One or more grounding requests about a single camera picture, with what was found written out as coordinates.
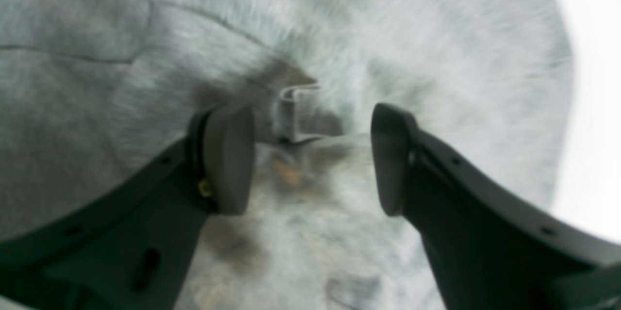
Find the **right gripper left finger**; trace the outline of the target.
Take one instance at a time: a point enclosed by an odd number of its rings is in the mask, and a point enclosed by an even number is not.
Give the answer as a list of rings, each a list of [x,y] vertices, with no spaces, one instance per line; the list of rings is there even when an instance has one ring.
[[[246,212],[249,105],[197,113],[187,135],[86,207],[1,244],[1,295],[38,310],[171,310],[212,215]]]

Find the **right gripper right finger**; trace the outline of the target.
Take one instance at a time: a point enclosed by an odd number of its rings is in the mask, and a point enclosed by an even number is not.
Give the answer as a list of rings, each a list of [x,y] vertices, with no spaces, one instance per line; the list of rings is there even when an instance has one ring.
[[[448,310],[618,310],[620,246],[508,192],[412,114],[374,107],[379,201],[421,235]]]

